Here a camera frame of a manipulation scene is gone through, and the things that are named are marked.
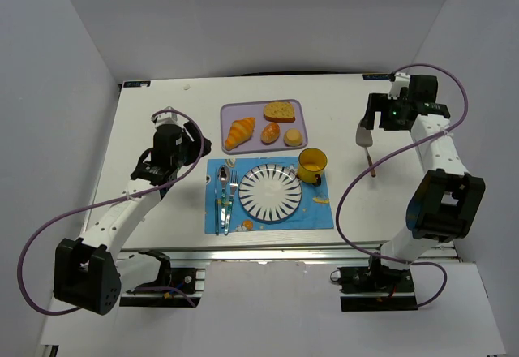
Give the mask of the metal spatula with wooden handle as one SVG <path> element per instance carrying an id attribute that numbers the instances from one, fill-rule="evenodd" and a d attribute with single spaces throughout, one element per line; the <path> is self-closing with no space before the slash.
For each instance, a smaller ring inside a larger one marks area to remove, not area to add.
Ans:
<path id="1" fill-rule="evenodd" d="M 373 145 L 373 139 L 371 135 L 371 131 L 367 130 L 361 126 L 357 127 L 356 136 L 355 136 L 356 145 L 363 148 L 367 157 L 367 162 L 370 167 L 371 177 L 374 178 L 376 176 L 375 169 L 373 168 L 373 161 L 371 159 L 371 155 L 369 153 L 369 148 Z"/>

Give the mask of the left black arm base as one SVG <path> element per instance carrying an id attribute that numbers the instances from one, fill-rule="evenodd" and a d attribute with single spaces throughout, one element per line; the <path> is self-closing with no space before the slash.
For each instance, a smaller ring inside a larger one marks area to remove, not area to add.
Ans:
<path id="1" fill-rule="evenodd" d="M 163 252 L 131 253 L 116 260 L 122 283 L 120 305 L 133 308 L 196 308 L 205 270 L 176 265 Z"/>

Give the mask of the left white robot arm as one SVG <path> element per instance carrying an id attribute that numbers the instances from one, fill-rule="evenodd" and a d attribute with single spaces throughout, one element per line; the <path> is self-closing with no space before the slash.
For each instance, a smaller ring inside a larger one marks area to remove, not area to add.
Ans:
<path id="1" fill-rule="evenodd" d="M 139 157 L 121 197 L 108 205 L 96 224 L 77 239 L 63 239 L 54 261 L 54 298 L 105 315 L 128 291 L 167 290 L 171 284 L 169 257 L 157 250 L 118 257 L 135 228 L 211 151 L 191 120 L 178 124 L 180 113 L 168 107 L 152 116 L 152 147 Z"/>

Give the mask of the round pale bun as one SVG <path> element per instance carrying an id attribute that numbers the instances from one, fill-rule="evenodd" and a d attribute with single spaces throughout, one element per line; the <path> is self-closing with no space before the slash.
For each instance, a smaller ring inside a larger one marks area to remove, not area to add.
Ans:
<path id="1" fill-rule="evenodd" d="M 298 147 L 302 145 L 303 137 L 302 133 L 297 128 L 290 128 L 288 129 L 284 136 L 283 140 L 285 145 L 290 147 Z"/>

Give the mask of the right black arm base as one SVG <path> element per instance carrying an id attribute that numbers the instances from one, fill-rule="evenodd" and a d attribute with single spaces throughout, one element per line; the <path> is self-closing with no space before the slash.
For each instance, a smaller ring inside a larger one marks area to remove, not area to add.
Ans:
<path id="1" fill-rule="evenodd" d="M 414 282 L 406 270 L 383 270 L 378 265 L 340 267 L 330 273 L 330 282 L 340 287 L 343 312 L 416 311 Z"/>

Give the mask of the lilac plastic tray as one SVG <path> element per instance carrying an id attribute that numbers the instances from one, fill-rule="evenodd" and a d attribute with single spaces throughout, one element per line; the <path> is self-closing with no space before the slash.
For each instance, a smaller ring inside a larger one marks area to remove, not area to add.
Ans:
<path id="1" fill-rule="evenodd" d="M 281 102 L 289 102 L 293 106 L 295 120 L 292 123 L 280 123 L 280 136 L 271 144 L 265 144 L 261 140 L 261 133 L 263 129 L 271 123 L 264 117 L 264 107 L 270 103 L 270 101 L 249 101 L 223 105 L 220 109 L 222 151 L 228 155 L 238 155 L 249 153 L 270 153 L 305 148 L 308 144 L 308 136 L 301 103 L 295 99 L 281 100 Z M 234 120 L 249 117 L 255 119 L 255 128 L 252 133 L 252 137 L 236 148 L 227 150 L 225 148 L 225 140 L 229 133 L 232 122 Z M 298 146 L 289 146 L 283 140 L 284 134 L 291 128 L 299 130 L 302 135 L 302 143 Z"/>

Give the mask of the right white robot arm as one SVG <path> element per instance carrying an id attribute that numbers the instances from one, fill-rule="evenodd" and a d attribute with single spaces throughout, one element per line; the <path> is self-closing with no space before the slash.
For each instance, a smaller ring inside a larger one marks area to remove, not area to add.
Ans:
<path id="1" fill-rule="evenodd" d="M 371 257 L 367 276 L 380 285 L 397 282 L 424 252 L 438 243 L 463 239 L 470 231 L 486 185 L 461 162 L 450 134 L 450 113 L 436 101 L 438 81 L 432 75 L 390 75 L 387 93 L 372 93 L 358 125 L 408 131 L 424 177 L 413 194 L 405 225 Z"/>

